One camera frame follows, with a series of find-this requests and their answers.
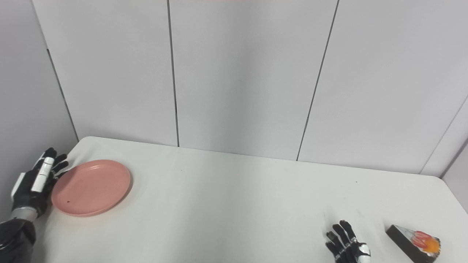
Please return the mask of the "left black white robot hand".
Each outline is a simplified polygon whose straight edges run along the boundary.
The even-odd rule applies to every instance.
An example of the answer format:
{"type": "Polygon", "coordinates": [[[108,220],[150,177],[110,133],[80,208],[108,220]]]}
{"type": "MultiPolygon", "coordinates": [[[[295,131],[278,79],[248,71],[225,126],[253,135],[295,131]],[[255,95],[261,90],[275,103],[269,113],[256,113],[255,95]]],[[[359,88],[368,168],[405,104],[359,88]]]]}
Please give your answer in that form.
{"type": "Polygon", "coordinates": [[[28,172],[21,173],[11,193],[12,218],[34,221],[48,209],[53,187],[69,166],[68,155],[45,150],[28,172]]]}

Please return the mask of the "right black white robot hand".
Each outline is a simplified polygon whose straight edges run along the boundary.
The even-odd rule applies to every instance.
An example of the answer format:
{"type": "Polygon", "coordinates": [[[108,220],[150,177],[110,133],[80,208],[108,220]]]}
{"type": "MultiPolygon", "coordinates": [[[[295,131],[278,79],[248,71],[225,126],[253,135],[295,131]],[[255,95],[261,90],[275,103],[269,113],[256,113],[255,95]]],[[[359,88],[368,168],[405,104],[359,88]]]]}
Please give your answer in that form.
{"type": "Polygon", "coordinates": [[[370,263],[371,250],[367,243],[357,239],[351,224],[346,220],[332,226],[326,232],[329,241],[326,248],[332,253],[335,263],[370,263]]]}

